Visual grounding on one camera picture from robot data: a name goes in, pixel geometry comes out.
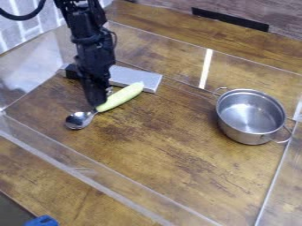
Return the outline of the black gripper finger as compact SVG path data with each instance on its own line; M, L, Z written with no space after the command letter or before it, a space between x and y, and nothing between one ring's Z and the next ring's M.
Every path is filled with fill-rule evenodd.
M106 101L106 89L109 88L106 79L82 78L81 86L85 99L90 106L96 107Z

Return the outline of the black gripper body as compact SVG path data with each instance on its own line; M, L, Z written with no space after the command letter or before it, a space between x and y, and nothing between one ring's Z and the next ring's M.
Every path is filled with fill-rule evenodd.
M101 29L86 38L70 37L76 46L74 64L82 76L108 81L109 67L116 63L116 34Z

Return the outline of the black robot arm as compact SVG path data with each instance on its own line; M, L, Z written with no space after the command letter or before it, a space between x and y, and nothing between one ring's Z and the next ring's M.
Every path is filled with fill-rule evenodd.
M105 12L97 0L54 0L76 47L74 62L65 76L78 79L90 106L105 103L109 90L109 67L116 63L116 35L104 28Z

